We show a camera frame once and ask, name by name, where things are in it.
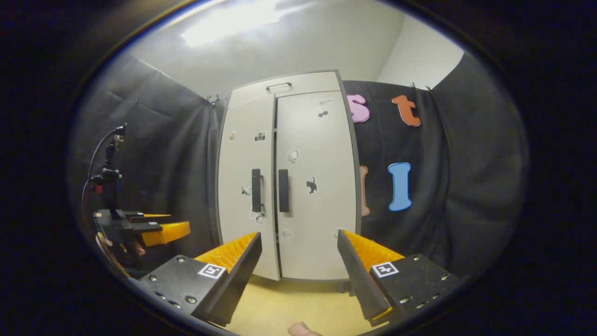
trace metal handle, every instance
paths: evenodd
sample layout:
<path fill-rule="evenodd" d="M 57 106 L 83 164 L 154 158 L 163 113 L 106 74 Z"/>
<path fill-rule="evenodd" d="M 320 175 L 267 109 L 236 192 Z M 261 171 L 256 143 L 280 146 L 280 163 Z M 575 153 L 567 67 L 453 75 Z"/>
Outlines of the metal handle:
<path fill-rule="evenodd" d="M 261 212 L 261 169 L 251 171 L 251 192 L 253 197 L 253 212 Z"/>
<path fill-rule="evenodd" d="M 288 84 L 288 86 L 293 86 L 293 84 L 292 84 L 291 82 L 286 82 L 286 83 L 277 83 L 277 84 L 274 84 L 274 85 L 269 85 L 269 86 L 266 86 L 266 87 L 265 87 L 265 89 L 266 89 L 267 91 L 269 91 L 269 88 L 271 88 L 272 86 L 276 86 L 276 85 L 284 85 L 284 84 Z"/>
<path fill-rule="evenodd" d="M 290 212 L 290 202 L 288 201 L 288 169 L 278 171 L 278 184 L 280 185 L 280 212 Z"/>

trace cable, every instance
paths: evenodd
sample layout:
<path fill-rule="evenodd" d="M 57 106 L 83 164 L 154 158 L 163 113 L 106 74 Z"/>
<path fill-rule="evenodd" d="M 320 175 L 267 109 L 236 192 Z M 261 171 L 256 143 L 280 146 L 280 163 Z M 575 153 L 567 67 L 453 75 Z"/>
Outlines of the cable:
<path fill-rule="evenodd" d="M 91 162 L 89 162 L 89 169 L 87 170 L 87 179 L 85 180 L 85 185 L 83 186 L 83 192 L 81 192 L 81 213 L 83 215 L 83 219 L 87 221 L 87 216 L 85 216 L 85 192 L 87 190 L 87 184 L 89 183 L 89 178 L 91 178 L 91 168 L 93 167 L 93 160 L 96 159 L 97 151 L 100 149 L 101 145 L 103 144 L 106 139 L 114 134 L 116 130 L 110 131 L 110 133 L 106 134 L 101 141 L 97 144 L 96 150 L 93 151 L 93 155 L 91 156 Z"/>

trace wooden floor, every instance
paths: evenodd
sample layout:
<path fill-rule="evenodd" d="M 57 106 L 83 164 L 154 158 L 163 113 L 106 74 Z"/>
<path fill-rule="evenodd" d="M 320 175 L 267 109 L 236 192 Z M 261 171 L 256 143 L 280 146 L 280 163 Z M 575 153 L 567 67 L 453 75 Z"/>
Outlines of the wooden floor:
<path fill-rule="evenodd" d="M 303 321 L 323 336 L 351 336 L 372 328 L 359 302 L 333 283 L 273 281 L 253 276 L 225 329 L 242 336 L 283 336 Z"/>

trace blue letter i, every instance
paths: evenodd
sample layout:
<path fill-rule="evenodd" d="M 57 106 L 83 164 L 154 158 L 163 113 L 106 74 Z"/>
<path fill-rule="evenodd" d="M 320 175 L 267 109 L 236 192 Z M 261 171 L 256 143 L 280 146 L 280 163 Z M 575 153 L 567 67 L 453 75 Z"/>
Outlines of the blue letter i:
<path fill-rule="evenodd" d="M 387 168 L 387 171 L 394 178 L 394 198 L 392 204 L 390 204 L 390 211 L 404 210 L 412 203 L 408 199 L 408 172 L 410 171 L 410 164 L 393 163 Z"/>

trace white cabinet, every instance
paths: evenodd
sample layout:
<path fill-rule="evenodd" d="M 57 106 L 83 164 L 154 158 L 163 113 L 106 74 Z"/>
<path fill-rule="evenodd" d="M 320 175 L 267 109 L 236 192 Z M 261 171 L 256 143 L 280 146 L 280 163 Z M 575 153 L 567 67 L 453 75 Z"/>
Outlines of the white cabinet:
<path fill-rule="evenodd" d="M 335 232 L 360 233 L 361 184 L 336 71 L 233 90 L 221 129 L 216 197 L 223 243 L 261 232 L 254 274 L 348 279 Z"/>

